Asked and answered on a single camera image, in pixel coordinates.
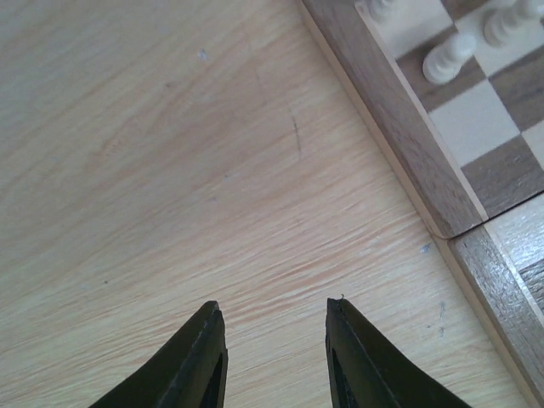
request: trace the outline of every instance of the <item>white chess piece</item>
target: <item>white chess piece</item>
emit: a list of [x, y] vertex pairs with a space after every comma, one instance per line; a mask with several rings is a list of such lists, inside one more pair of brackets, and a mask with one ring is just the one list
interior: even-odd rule
[[470, 34], [454, 34], [434, 47], [423, 61], [423, 75], [436, 85], [451, 81], [462, 66], [472, 58], [476, 38]]
[[510, 7], [499, 8], [484, 24], [485, 40], [493, 47], [506, 45], [543, 15], [544, 0], [518, 0]]
[[391, 20], [399, 7], [399, 0], [368, 0], [371, 17], [378, 23]]

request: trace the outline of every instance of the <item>white pawn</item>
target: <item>white pawn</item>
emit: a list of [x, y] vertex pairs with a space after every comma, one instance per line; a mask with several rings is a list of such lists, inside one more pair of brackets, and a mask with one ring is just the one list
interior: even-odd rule
[[518, 0], [510, 7], [499, 8], [484, 24], [485, 40], [493, 47], [506, 45], [543, 15], [542, 0]]
[[399, 0], [368, 0], [371, 17], [378, 23], [391, 20], [397, 13]]
[[423, 75], [435, 85], [447, 83], [459, 74], [462, 66], [474, 55], [474, 51], [474, 36], [454, 34], [427, 54], [423, 61]]

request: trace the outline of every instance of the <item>wooden table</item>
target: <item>wooden table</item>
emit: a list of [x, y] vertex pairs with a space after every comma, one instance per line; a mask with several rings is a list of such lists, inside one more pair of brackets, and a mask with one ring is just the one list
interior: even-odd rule
[[208, 299], [226, 406], [330, 406], [344, 294], [525, 407], [292, 0], [0, 5], [0, 405], [86, 406]]

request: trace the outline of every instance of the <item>dark square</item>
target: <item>dark square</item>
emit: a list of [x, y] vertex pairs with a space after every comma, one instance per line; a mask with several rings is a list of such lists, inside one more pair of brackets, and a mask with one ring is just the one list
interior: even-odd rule
[[544, 47], [498, 71], [490, 82], [521, 132], [544, 120]]
[[445, 10], [453, 20], [459, 20], [462, 16], [486, 3], [487, 0], [442, 0]]
[[544, 190], [544, 170], [522, 136], [462, 168], [490, 217]]

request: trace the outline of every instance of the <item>chessboard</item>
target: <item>chessboard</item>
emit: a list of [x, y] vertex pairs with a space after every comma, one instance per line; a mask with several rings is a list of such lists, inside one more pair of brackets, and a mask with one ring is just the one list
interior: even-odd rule
[[436, 240], [531, 407], [544, 407], [544, 195]]
[[[299, 0], [374, 139], [434, 235], [530, 406], [544, 407], [544, 25], [495, 48], [489, 16], [515, 0]], [[450, 82], [423, 74], [457, 33], [476, 41]]]
[[[410, 0], [377, 23], [365, 3], [302, 0], [314, 36], [440, 238], [544, 191], [544, 25], [534, 21], [500, 48], [482, 34], [486, 16], [513, 2]], [[474, 57], [454, 80], [434, 85], [422, 62], [456, 32], [474, 35]]]

